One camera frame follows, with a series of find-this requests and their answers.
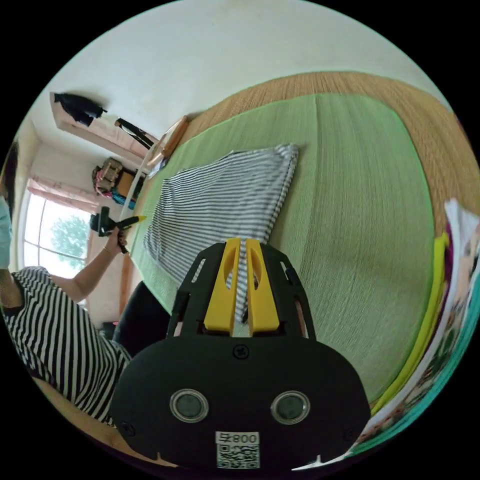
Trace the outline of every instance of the striped shirt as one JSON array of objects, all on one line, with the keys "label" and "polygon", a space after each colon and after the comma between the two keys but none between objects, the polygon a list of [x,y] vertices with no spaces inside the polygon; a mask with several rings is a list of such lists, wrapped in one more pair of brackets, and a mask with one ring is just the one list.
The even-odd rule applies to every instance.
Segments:
[{"label": "striped shirt", "polygon": [[[180,285],[197,255],[240,238],[235,320],[247,310],[246,239],[269,241],[295,173],[299,147],[232,151],[163,181],[143,246]],[[227,285],[230,287],[231,274]]]},{"label": "striped shirt", "polygon": [[130,361],[105,339],[43,267],[12,273],[23,305],[3,309],[15,349],[33,377],[44,380],[93,418],[112,425],[115,386]]}]

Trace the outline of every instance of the qr code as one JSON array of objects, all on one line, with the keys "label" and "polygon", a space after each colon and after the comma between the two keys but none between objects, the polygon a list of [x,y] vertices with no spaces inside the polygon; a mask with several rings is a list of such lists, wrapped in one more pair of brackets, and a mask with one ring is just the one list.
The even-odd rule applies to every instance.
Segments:
[{"label": "qr code", "polygon": [[218,445],[216,465],[219,469],[259,469],[260,445]]}]

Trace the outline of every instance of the curtain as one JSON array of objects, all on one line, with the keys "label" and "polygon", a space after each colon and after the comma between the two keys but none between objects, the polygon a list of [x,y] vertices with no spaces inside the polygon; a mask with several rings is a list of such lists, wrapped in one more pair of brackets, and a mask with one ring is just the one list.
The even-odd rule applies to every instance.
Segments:
[{"label": "curtain", "polygon": [[45,200],[90,214],[97,213],[100,206],[98,197],[94,193],[49,178],[34,175],[28,180],[26,188],[31,194]]}]

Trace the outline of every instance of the screw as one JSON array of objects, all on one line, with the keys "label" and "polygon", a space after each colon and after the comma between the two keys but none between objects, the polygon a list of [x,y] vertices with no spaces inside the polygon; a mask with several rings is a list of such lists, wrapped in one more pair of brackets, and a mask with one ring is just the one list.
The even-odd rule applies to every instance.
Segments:
[{"label": "screw", "polygon": [[135,436],[135,429],[133,425],[130,425],[130,423],[127,423],[126,421],[123,421],[121,423],[121,428],[123,431],[129,436],[129,437],[134,437]]},{"label": "screw", "polygon": [[246,345],[235,345],[233,347],[233,356],[238,360],[244,360],[249,356],[249,348]]}]

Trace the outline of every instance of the label sticker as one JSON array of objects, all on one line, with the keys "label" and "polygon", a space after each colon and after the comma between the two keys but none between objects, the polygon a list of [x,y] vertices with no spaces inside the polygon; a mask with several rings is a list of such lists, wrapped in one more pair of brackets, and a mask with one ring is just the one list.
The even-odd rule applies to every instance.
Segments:
[{"label": "label sticker", "polygon": [[215,432],[219,469],[259,469],[260,435],[257,431]]}]

